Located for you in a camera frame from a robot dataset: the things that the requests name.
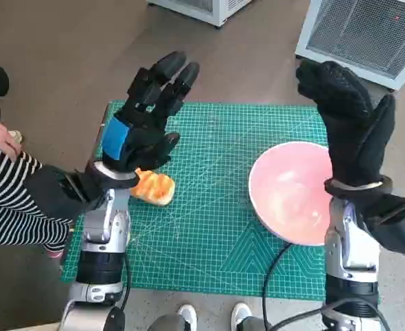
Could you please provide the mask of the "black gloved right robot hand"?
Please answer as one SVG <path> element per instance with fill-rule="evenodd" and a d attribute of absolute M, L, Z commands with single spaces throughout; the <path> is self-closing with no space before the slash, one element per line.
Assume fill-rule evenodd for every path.
<path fill-rule="evenodd" d="M 333 61 L 303 60 L 295 73 L 300 95 L 314 101 L 326 126 L 333 179 L 358 187 L 382 181 L 386 146 L 395 128 L 395 97 L 377 105 L 351 70 Z"/>

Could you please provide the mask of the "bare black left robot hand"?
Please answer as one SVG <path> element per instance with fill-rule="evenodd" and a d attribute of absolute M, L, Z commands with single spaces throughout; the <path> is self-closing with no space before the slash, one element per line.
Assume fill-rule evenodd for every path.
<path fill-rule="evenodd" d="M 117 172 L 155 170 L 170 161 L 180 134 L 166 133 L 169 117 L 182 108 L 199 74 L 197 62 L 174 51 L 140 68 L 124 105 L 114 113 L 102 140 L 102 161 Z"/>

